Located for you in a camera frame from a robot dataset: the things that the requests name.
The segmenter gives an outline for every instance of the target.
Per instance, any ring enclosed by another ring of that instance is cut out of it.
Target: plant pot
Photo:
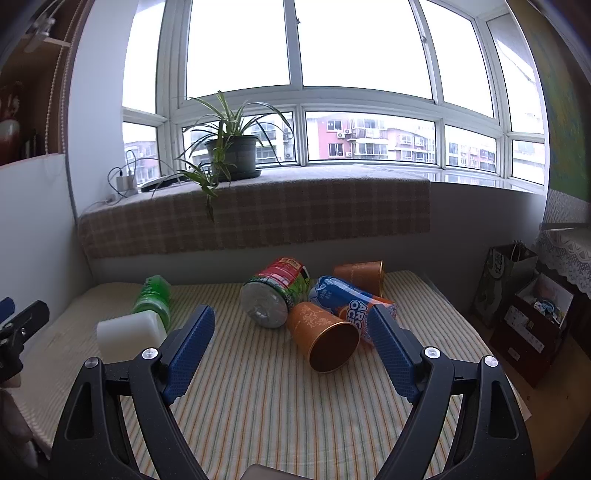
[[[227,179],[225,173],[219,171],[215,164],[212,165],[214,173],[219,174],[219,181],[235,181],[258,177],[261,174],[261,171],[256,169],[256,143],[258,137],[241,135],[240,137],[230,137],[228,141],[230,146],[226,150],[225,163],[228,164],[230,179]],[[213,149],[216,147],[216,143],[217,140],[205,142],[210,161],[213,160]]]

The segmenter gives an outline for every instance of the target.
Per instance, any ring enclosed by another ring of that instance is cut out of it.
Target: orange paper cup
[[[342,367],[359,344],[359,330],[353,323],[309,301],[291,309],[286,325],[310,366],[319,373]]]
[[[333,277],[351,283],[361,290],[384,296],[384,262],[366,262],[338,265],[333,270]]]

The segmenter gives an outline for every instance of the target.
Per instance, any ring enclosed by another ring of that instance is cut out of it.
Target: window glass
[[[147,125],[123,123],[123,144],[126,174],[133,175],[141,185],[160,176],[156,128]]]
[[[544,133],[534,59],[511,15],[488,22],[501,59],[514,132]]]
[[[496,140],[494,138],[448,125],[445,127],[445,137],[447,165],[496,171]],[[454,149],[453,144],[457,144],[457,150],[460,152],[459,161],[457,155],[451,152]]]
[[[337,121],[342,126],[340,132],[328,128]],[[310,160],[344,156],[350,160],[436,162],[433,122],[367,113],[306,112],[306,126]],[[332,150],[332,145],[340,146]]]
[[[281,0],[193,1],[187,96],[289,82]]]
[[[423,44],[408,0],[365,0],[362,7],[356,0],[295,2],[304,85],[432,98]]]
[[[513,176],[544,184],[545,146],[513,140]]]
[[[125,56],[123,106],[156,112],[156,63],[164,0],[139,0]]]
[[[472,22],[428,0],[421,5],[435,44],[443,99],[492,117],[491,90]]]
[[[283,115],[288,122],[292,122],[291,112],[283,112]],[[244,121],[248,122],[252,117],[247,116],[244,118]],[[256,147],[256,163],[277,164],[273,150],[277,153],[277,158],[282,164],[292,164],[295,162],[296,149],[294,148],[294,136],[293,133],[291,133],[289,126],[283,123],[279,115],[269,115],[268,117],[265,117],[262,122],[263,123],[261,123],[260,127],[255,124],[252,127],[249,127],[245,132],[246,135],[256,135],[262,142],[262,145],[258,143]],[[185,158],[194,165],[206,164],[209,162],[209,155],[207,153],[207,148],[205,147],[205,143],[207,142],[199,144],[191,154],[191,145],[207,135],[200,130],[189,128],[183,132],[184,150],[189,149],[185,153]]]

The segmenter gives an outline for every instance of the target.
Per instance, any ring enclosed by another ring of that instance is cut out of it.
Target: striped bed sheet
[[[373,348],[360,345],[341,369],[317,374],[287,329],[262,329],[239,307],[240,284],[175,286],[173,327],[205,303],[216,331],[184,397],[171,406],[210,479],[236,480],[253,463],[316,479],[373,479],[410,413]],[[131,311],[141,286],[111,283],[89,290],[34,339],[22,386],[12,390],[39,439],[51,444],[83,361],[99,355],[95,325]],[[385,276],[385,297],[398,321],[423,345],[478,361],[489,350],[457,311],[409,271]],[[439,473],[456,428],[461,398],[452,397],[426,477]],[[143,473],[157,477],[133,402],[122,400],[132,448]]]

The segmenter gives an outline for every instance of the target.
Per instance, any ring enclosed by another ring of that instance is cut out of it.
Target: green plastic bottle
[[[162,320],[164,329],[168,332],[170,326],[170,283],[160,275],[146,278],[132,313],[145,310],[156,312]]]

